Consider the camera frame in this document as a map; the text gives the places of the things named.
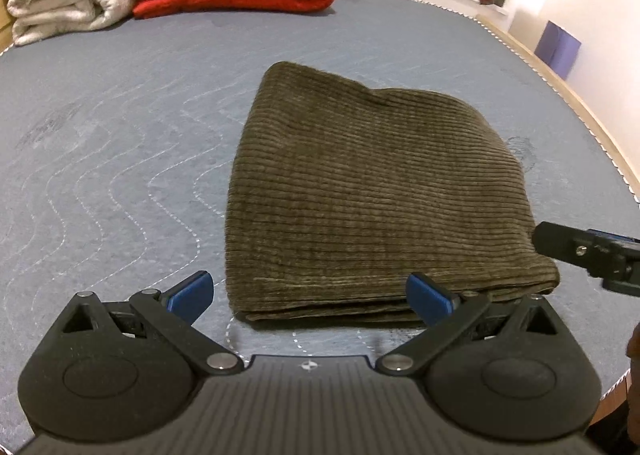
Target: human hand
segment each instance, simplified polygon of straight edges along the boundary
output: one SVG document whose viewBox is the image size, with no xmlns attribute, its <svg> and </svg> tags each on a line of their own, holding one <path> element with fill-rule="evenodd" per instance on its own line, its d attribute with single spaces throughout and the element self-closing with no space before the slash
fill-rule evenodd
<svg viewBox="0 0 640 455">
<path fill-rule="evenodd" d="M 640 323 L 626 346 L 626 355 L 631 359 L 631 387 L 626 397 L 629 405 L 626 431 L 633 443 L 640 445 Z"/>
</svg>

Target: gray mattress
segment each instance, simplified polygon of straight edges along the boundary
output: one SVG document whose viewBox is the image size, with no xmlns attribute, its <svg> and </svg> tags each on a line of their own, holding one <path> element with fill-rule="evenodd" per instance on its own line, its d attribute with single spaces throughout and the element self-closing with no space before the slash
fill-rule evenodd
<svg viewBox="0 0 640 455">
<path fill-rule="evenodd" d="M 0 441 L 31 434 L 18 374 L 68 299 L 165 289 L 211 272 L 196 322 L 248 358 L 363 354 L 412 329 L 261 329 L 224 284 L 226 188 L 264 71 L 298 61 L 371 87 L 438 90 L 479 109 L 521 158 L 537 220 L 640 235 L 622 177 L 574 112 L 477 22 L 411 0 L 336 0 L 321 15 L 190 13 L 69 34 L 0 58 Z M 603 389 L 628 368 L 640 300 L 561 265 L 551 302 Z"/>
</svg>

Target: ribbed cloth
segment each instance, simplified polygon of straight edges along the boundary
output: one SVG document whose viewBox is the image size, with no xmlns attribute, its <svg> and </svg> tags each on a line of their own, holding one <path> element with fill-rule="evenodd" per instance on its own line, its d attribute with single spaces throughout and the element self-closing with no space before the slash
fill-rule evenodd
<svg viewBox="0 0 640 455">
<path fill-rule="evenodd" d="M 412 271 L 495 300 L 548 291 L 533 229 L 517 159 L 471 106 L 276 63 L 229 186 L 229 303 L 249 320 L 416 320 Z"/>
</svg>

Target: metal screw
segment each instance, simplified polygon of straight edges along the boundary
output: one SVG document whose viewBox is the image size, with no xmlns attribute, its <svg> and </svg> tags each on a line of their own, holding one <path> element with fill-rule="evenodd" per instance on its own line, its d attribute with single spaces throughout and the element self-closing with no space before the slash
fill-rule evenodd
<svg viewBox="0 0 640 455">
<path fill-rule="evenodd" d="M 382 366 L 387 370 L 400 372 L 413 367 L 414 361 L 409 356 L 402 354 L 389 354 L 382 358 Z"/>
<path fill-rule="evenodd" d="M 238 364 L 238 358 L 228 352 L 218 352 L 207 358 L 207 365 L 216 370 L 232 369 Z"/>
</svg>

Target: purple object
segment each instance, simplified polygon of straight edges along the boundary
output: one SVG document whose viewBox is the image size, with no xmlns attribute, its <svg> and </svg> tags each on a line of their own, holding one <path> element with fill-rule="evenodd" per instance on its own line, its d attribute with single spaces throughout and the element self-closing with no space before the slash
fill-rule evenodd
<svg viewBox="0 0 640 455">
<path fill-rule="evenodd" d="M 545 62 L 563 80 L 569 75 L 578 55 L 580 42 L 553 22 L 547 22 L 535 55 Z"/>
</svg>

